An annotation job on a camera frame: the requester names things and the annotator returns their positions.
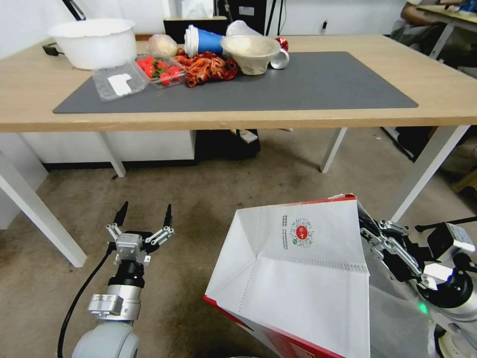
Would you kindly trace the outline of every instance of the blue paper cup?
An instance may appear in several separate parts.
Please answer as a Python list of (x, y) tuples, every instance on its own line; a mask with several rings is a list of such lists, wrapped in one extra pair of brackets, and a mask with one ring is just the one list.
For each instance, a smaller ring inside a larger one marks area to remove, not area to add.
[(185, 30), (184, 50), (189, 57), (194, 57), (206, 51), (213, 52), (220, 56), (223, 52), (222, 46), (220, 45), (222, 37), (222, 35), (201, 30), (194, 25), (190, 25), (188, 29)]

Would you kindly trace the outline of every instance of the desk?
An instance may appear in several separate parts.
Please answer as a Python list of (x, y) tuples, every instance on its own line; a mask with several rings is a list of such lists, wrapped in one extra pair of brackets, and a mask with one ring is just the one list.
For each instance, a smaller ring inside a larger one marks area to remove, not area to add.
[[(72, 69), (66, 58), (46, 56), (41, 46), (34, 46), (0, 61), (0, 132), (97, 132), (116, 171), (124, 174), (124, 168), (107, 139), (107, 131), (339, 128), (324, 160), (326, 166), (331, 163), (344, 135), (343, 127), (443, 126), (436, 131), (383, 215), (383, 218), (398, 220), (469, 125), (477, 123), (477, 106), (474, 104), (477, 81), (379, 35), (290, 36), (288, 40), (293, 52), (349, 52), (419, 106), (135, 113), (134, 116), (128, 113), (54, 114), (53, 108), (90, 73)], [(0, 155), (0, 187), (73, 265), (83, 265), (84, 252), (3, 155)]]
[(477, 32), (477, 14), (475, 13), (465, 14), (458, 12), (456, 6), (447, 10), (443, 5), (423, 5), (417, 8), (423, 11), (433, 21), (447, 24), (429, 55), (432, 59), (437, 59), (455, 27)]

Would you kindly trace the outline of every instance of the table leg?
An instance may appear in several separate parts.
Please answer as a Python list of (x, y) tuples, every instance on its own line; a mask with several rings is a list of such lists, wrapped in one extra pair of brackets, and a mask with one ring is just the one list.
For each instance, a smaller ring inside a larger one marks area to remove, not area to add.
[(434, 60), (437, 59), (442, 49), (444, 48), (444, 45), (446, 44), (447, 40), (451, 36), (452, 31), (454, 31), (454, 25), (447, 24), (446, 27), (444, 28), (444, 31), (442, 31), (442, 34), (439, 37), (439, 40), (437, 40), (436, 44), (434, 45), (434, 48), (432, 49), (431, 54), (429, 55), (431, 59), (434, 59)]
[(468, 128), (468, 125), (437, 128), (384, 212), (384, 219), (399, 221)]
[(73, 266), (83, 266), (86, 254), (2, 152), (0, 152), (0, 188)]
[(338, 151), (339, 145), (341, 144), (341, 141), (343, 140), (344, 134), (346, 133), (347, 129), (348, 128), (336, 128), (336, 130), (334, 131), (331, 143), (328, 146), (326, 154), (324, 155), (323, 161), (319, 168), (322, 173), (328, 173), (328, 169), (333, 162), (334, 156)]
[(108, 157), (109, 161), (113, 165), (114, 170), (116, 171), (118, 177), (124, 178), (126, 176), (126, 169), (124, 165), (119, 159), (118, 153), (116, 152), (116, 148), (114, 148), (111, 140), (109, 139), (106, 132), (95, 132), (100, 142), (106, 156)]

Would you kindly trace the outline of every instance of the white plastic basin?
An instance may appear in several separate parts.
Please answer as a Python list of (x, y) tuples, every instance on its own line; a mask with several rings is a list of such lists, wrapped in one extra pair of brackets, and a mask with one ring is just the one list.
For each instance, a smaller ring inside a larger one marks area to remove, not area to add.
[(99, 70), (124, 65), (137, 55), (134, 22), (95, 19), (67, 22), (48, 31), (71, 64)]

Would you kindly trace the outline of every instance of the gray desk mat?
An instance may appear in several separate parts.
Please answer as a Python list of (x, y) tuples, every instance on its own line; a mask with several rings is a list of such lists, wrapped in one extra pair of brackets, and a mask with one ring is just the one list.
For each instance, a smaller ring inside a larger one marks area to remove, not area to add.
[(89, 78), (54, 113), (141, 113), (301, 109), (411, 108), (417, 103), (347, 52), (290, 54), (284, 70), (238, 76), (194, 89), (150, 85), (102, 102)]

